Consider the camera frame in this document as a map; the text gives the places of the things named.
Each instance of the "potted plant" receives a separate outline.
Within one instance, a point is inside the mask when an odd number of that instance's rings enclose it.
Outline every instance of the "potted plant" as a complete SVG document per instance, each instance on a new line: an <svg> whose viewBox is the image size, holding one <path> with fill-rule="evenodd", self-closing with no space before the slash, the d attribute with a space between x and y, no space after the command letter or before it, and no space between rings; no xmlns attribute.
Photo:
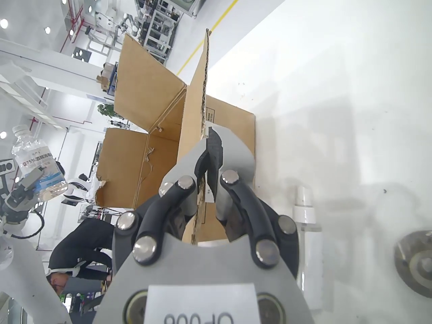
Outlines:
<svg viewBox="0 0 432 324"><path fill-rule="evenodd" d="M121 115L119 115L117 112L114 111L114 105L113 104L99 104L98 105L98 111L104 115L108 116L109 118L118 117L122 120L125 118Z"/></svg>

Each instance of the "plastic bottle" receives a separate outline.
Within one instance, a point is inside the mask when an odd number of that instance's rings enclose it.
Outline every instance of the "plastic bottle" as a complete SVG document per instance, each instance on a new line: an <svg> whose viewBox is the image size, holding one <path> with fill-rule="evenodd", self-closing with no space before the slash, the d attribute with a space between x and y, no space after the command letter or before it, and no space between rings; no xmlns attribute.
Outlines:
<svg viewBox="0 0 432 324"><path fill-rule="evenodd" d="M323 308L323 237L312 206L312 191L297 188L293 220L297 224L300 247L300 264L297 284L303 292L310 310Z"/></svg>
<svg viewBox="0 0 432 324"><path fill-rule="evenodd" d="M35 139L26 125L15 126L12 131L18 138L12 154L26 177L33 169L42 167L44 173L37 181L35 193L39 201L48 201L64 193L68 188L63 174L44 141Z"/></svg>

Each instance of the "white pillar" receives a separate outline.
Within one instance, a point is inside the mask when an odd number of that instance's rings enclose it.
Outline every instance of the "white pillar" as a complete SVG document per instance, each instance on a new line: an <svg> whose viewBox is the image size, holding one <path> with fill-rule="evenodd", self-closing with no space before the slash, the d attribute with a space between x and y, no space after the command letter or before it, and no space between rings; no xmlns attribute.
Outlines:
<svg viewBox="0 0 432 324"><path fill-rule="evenodd" d="M5 82L14 82L10 79L18 79L27 75L39 86L87 99L95 100L96 97L100 99L100 102L103 99L111 102L114 100L114 97L102 91L100 84L96 81L96 76L100 74L101 68L71 58L71 56L50 50L36 51L0 39L0 70L9 69L10 63L20 67L22 73L18 73L14 78L10 73L4 72L3 78L0 76L0 79Z"/></svg>

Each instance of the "metal base plate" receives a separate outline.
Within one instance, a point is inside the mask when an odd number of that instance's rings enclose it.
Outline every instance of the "metal base plate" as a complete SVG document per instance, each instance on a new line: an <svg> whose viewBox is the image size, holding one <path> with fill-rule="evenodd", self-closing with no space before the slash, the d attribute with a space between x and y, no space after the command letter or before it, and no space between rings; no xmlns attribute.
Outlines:
<svg viewBox="0 0 432 324"><path fill-rule="evenodd" d="M395 245L395 266L412 290L432 298L432 231L416 231Z"/></svg>

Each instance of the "white robot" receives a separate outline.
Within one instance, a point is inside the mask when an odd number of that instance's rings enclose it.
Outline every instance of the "white robot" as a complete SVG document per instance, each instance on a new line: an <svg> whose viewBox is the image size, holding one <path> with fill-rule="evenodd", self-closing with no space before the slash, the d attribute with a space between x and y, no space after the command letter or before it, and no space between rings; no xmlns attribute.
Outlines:
<svg viewBox="0 0 432 324"><path fill-rule="evenodd" d="M0 167L5 164L13 168L0 171L0 291L15 298L35 324L71 324L66 307L46 280L39 255L27 240L45 224L42 215L34 211L38 200L32 190L42 171L34 169L9 193L5 174L15 171L15 165L12 159L0 161ZM23 236L29 212L40 217L41 226L36 233Z"/></svg>

